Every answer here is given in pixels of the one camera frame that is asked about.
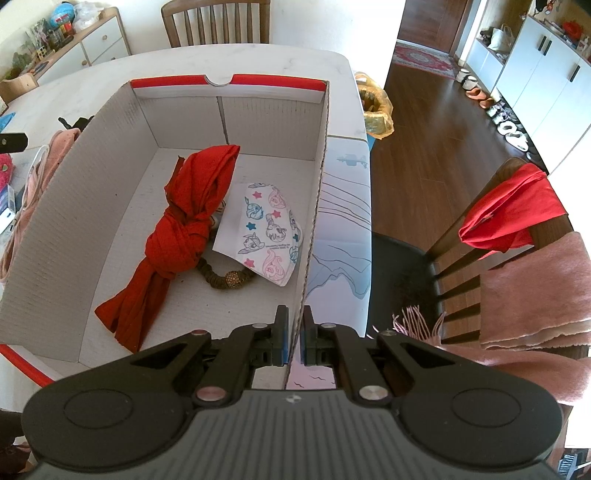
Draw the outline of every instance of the door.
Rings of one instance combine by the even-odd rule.
[[[398,38],[449,52],[467,3],[467,0],[406,0]]]
[[[511,106],[523,92],[542,58],[550,32],[536,20],[527,17],[515,41],[511,55],[505,64],[496,87]]]
[[[57,60],[49,69],[39,77],[37,83],[45,85],[58,78],[65,77],[70,73],[78,70],[87,69],[89,67],[88,59],[84,54],[82,45],[78,44],[72,47],[69,51],[64,53],[64,56]]]
[[[550,35],[543,56],[513,110],[525,129],[532,133],[540,126],[579,62],[577,53],[559,38]]]
[[[581,59],[572,65],[569,81],[531,136],[550,173],[591,125],[591,109],[587,108],[591,105],[589,85],[591,67]]]

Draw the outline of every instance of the red scarf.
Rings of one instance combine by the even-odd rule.
[[[210,147],[179,157],[164,187],[168,208],[146,242],[144,258],[131,281],[95,313],[117,341],[136,353],[164,303],[170,281],[190,270],[205,249],[210,215],[228,191],[237,145]]]
[[[476,202],[459,235],[473,247],[506,252],[533,245],[528,227],[565,213],[546,174],[526,163]]]

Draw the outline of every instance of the red patterned rug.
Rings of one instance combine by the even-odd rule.
[[[456,77],[454,61],[445,53],[436,53],[433,50],[426,50],[418,46],[411,46],[406,43],[396,43],[392,61],[399,65],[413,69],[425,70],[449,79]]]

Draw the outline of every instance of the knotted fabric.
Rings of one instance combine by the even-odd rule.
[[[210,147],[182,157],[164,187],[168,208],[148,237],[145,255],[131,281],[95,313],[115,339],[136,353],[164,303],[170,281],[190,270],[205,249],[210,216],[228,191],[237,145]]]
[[[476,202],[459,235],[472,247],[506,252],[533,245],[528,227],[565,213],[546,174],[526,163]]]

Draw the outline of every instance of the yellow plastic bag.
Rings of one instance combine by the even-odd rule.
[[[367,133],[379,140],[391,135],[394,132],[393,107],[384,89],[363,72],[355,74],[355,82],[363,105]]]

